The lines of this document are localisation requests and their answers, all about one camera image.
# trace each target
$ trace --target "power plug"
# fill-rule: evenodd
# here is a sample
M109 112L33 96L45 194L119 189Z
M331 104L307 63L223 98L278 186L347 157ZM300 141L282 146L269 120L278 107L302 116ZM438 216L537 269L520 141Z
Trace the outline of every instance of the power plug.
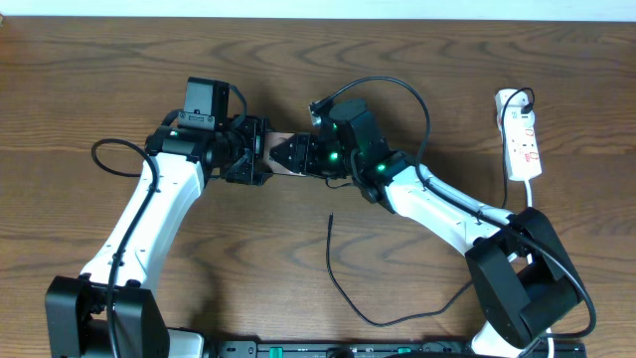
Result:
M539 147L535 137L535 112L530 110L523 113L522 109L528 108L530 100L524 92L515 94L506 107L502 128L502 114L504 105L516 89L502 89L495 95L497 104L497 126L506 132L506 168L508 178L514 181L528 181L542 173L541 160L539 159Z

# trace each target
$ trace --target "black bracket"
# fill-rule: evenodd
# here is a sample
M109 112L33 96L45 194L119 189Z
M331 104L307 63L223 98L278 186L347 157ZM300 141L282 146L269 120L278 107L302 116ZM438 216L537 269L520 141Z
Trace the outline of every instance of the black bracket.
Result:
M252 115L248 115L233 129L233 133L238 133L240 137L240 143L235 141L234 147L242 148L242 156L230 162L230 165L221 166L221 178L229 183L263 185L272 177L271 170L262 163L268 130L267 117Z
M83 278L53 279L45 308L54 357L103 356L110 352L106 321L91 317L103 310L105 290L105 285ZM115 330L121 357L168 357L170 336L152 291L118 286L115 297Z
M550 248L576 277L578 273L548 218L534 208L511 216L511 227ZM508 255L533 254L534 262L515 273ZM581 302L562 270L500 231L466 253L482 310L511 345L525 348Z
M271 148L269 156L294 173L325 178L318 165L318 137L309 133L297 133Z
M179 112L179 126L184 128L217 130L228 117L230 84L199 78L189 78L186 101Z

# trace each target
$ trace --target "white wall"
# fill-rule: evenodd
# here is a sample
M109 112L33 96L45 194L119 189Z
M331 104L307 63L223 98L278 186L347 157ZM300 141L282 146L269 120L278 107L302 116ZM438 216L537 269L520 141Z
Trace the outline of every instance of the white wall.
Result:
M636 21L636 0L0 0L0 13L6 16Z

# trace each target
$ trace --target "white cable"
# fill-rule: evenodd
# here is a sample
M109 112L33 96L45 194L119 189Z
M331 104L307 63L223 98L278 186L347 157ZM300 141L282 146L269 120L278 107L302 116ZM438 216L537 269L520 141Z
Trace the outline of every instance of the white cable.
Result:
M552 333L551 329L546 329L546 333ZM555 358L555 340L548 338L548 358Z
M533 206L533 189L530 187L530 179L524 180L524 184L526 184L526 206Z

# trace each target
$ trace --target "white power strip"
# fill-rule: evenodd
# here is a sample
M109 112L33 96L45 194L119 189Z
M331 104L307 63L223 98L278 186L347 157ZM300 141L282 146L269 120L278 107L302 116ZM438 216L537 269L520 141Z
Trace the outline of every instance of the white power strip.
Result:
M516 91L516 89L502 89L495 95L499 130L502 130L504 105ZM508 103L504 118L506 168L508 178L514 181L528 181L542 173L539 147L535 137L535 112L531 110L527 114L522 113L522 108L528 103L528 96L524 92L515 94Z

